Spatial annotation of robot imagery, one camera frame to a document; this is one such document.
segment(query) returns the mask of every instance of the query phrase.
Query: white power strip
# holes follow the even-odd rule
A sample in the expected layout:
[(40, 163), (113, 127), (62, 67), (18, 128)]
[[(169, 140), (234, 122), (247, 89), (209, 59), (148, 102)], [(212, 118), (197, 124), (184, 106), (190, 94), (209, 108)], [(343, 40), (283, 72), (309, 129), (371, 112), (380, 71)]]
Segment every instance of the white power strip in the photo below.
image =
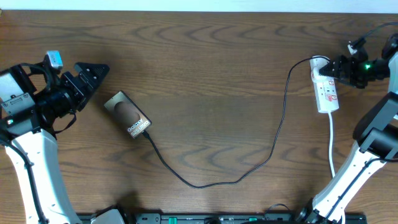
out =
[(328, 60), (324, 58), (310, 60), (311, 79), (315, 90), (315, 98), (317, 99), (319, 113), (328, 113), (339, 108), (334, 79), (319, 75), (319, 69), (327, 63)]

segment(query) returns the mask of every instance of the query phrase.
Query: black base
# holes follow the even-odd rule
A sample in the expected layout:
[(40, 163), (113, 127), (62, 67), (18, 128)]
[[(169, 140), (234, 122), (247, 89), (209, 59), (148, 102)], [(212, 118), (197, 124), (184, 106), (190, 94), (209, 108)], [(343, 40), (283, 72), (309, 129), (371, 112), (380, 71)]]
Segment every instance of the black base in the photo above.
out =
[[(294, 214), (270, 212), (265, 215), (240, 215), (240, 214), (158, 214), (158, 213), (138, 213), (134, 214), (136, 223), (127, 224), (242, 224), (255, 222), (261, 224), (296, 224)], [(91, 215), (79, 215), (83, 224), (90, 223)], [(346, 224), (368, 224), (366, 215), (346, 214)]]

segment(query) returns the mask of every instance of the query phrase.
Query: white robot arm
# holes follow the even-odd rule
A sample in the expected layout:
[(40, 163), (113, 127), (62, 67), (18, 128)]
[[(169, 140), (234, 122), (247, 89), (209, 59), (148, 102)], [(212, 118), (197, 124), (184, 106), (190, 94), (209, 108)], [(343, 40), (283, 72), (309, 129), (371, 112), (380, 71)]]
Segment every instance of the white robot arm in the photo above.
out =
[(368, 81), (390, 77), (389, 93), (362, 118), (354, 130), (351, 152), (331, 182), (297, 215), (298, 222), (320, 220), (338, 222), (358, 190), (386, 162), (395, 162), (398, 129), (389, 124), (398, 113), (398, 35), (392, 35), (382, 51), (382, 59), (368, 62), (362, 45), (348, 48), (352, 58), (338, 57), (320, 68), (320, 74), (364, 88)]
[[(81, 111), (109, 72), (107, 65), (76, 63), (74, 77), (62, 69), (57, 51), (47, 52), (35, 65), (22, 63), (0, 72), (1, 106), (8, 117), (0, 120), (0, 143), (16, 169), (28, 224), (81, 224), (72, 208), (58, 164), (53, 130), (56, 118)], [(29, 67), (26, 74), (22, 67)], [(47, 86), (34, 95), (30, 75), (43, 74)]]

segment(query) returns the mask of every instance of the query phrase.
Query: power cord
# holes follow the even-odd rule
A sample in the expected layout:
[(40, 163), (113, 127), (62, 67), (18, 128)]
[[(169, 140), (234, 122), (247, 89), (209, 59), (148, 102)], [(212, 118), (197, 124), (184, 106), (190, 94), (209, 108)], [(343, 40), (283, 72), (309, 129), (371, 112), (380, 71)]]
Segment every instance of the power cord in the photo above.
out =
[[(333, 165), (333, 118), (331, 117), (331, 112), (328, 112), (329, 115), (329, 126), (330, 126), (330, 140), (329, 140), (329, 166), (330, 166), (330, 172), (331, 172), (331, 178), (334, 178), (336, 173), (335, 173), (335, 167)], [(346, 223), (346, 214), (343, 211), (341, 214), (341, 224)]]
[(279, 127), (278, 130), (275, 134), (275, 138), (274, 138), (274, 143), (272, 145), (271, 148), (271, 152), (268, 156), (268, 158), (261, 164), (259, 164), (258, 166), (254, 167), (253, 169), (247, 171), (245, 174), (243, 174), (238, 180), (236, 181), (232, 181), (232, 182), (218, 182), (218, 183), (213, 183), (213, 184), (207, 184), (207, 185), (202, 185), (202, 186), (196, 186), (193, 185), (191, 183), (189, 183), (188, 181), (186, 181), (183, 177), (181, 177), (180, 175), (178, 175), (167, 163), (166, 161), (163, 159), (162, 155), (160, 154), (158, 148), (156, 147), (156, 144), (153, 142), (152, 138), (149, 136), (149, 133), (147, 131), (144, 131), (142, 134), (144, 135), (145, 138), (147, 138), (150, 143), (152, 144), (152, 146), (155, 149), (155, 152), (157, 154), (157, 156), (159, 157), (160, 161), (163, 163), (163, 165), (168, 168), (169, 171), (171, 171), (171, 173), (173, 173), (178, 179), (180, 179), (184, 184), (188, 185), (189, 187), (192, 187), (194, 189), (205, 189), (207, 187), (212, 187), (212, 186), (216, 186), (216, 185), (232, 185), (232, 184), (237, 184), (240, 181), (242, 181), (244, 178), (246, 178), (248, 175), (250, 175), (251, 173), (253, 173), (254, 171), (258, 170), (259, 168), (261, 168), (262, 166), (264, 166), (272, 157), (272, 154), (274, 153), (274, 149), (275, 149), (275, 145), (276, 145), (276, 140), (278, 138), (278, 135), (280, 133), (280, 130), (282, 129), (282, 124), (284, 122), (284, 118), (285, 118), (285, 111), (286, 111), (286, 98), (287, 98), (287, 87), (289, 85), (289, 80), (290, 80), (290, 75), (292, 73), (292, 70), (299, 64), (301, 64), (302, 62), (306, 62), (308, 60), (311, 59), (315, 59), (315, 58), (324, 58), (328, 61), (330, 61), (327, 57), (324, 56), (316, 56), (316, 57), (310, 57), (310, 58), (306, 58), (303, 59), (299, 62), (297, 62), (295, 65), (293, 65), (293, 67), (290, 69), (289, 74), (287, 75), (287, 80), (286, 80), (286, 86), (285, 86), (285, 94), (284, 94), (284, 106), (283, 106), (283, 110), (282, 110), (282, 118), (280, 119), (280, 123), (279, 123)]
[(361, 38), (367, 38), (367, 37), (369, 37), (372, 33), (374, 33), (375, 31), (377, 31), (377, 30), (379, 30), (379, 29), (381, 29), (381, 28), (383, 28), (383, 27), (386, 27), (386, 26), (396, 26), (396, 25), (398, 25), (398, 22), (388, 22), (388, 23), (385, 23), (385, 24), (381, 24), (381, 25), (377, 26), (376, 28), (374, 28), (373, 30), (370, 30), (369, 32), (367, 32), (366, 34), (364, 34)]

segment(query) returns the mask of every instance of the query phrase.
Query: wood grain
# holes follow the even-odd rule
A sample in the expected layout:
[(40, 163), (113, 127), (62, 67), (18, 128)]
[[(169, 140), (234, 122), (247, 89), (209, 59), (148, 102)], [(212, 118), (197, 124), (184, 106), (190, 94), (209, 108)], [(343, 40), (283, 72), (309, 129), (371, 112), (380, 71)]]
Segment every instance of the wood grain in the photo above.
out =
[[(4, 11), (0, 64), (41, 61), (59, 50), (75, 62), (111, 71), (78, 121), (58, 136), (59, 162), (77, 212), (122, 201), (163, 212), (263, 212), (273, 203), (300, 208), (330, 180), (328, 118), (318, 114), (309, 64), (292, 73), (287, 114), (271, 161), (234, 186), (187, 187), (162, 166), (150, 143), (131, 139), (103, 103), (124, 90), (152, 120), (149, 133), (165, 160), (193, 184), (236, 180), (270, 153), (287, 72), (312, 55), (347, 54), (346, 43), (378, 24), (378, 14)], [(368, 39), (381, 53), (387, 27)], [(42, 80), (35, 80), (38, 88)], [(351, 149), (359, 119), (386, 94), (387, 80), (366, 90), (338, 85), (336, 168)], [(57, 121), (65, 126), (70, 118)], [(369, 223), (398, 219), (398, 167), (387, 165), (349, 204)], [(14, 168), (0, 153), (0, 223), (22, 223)]]

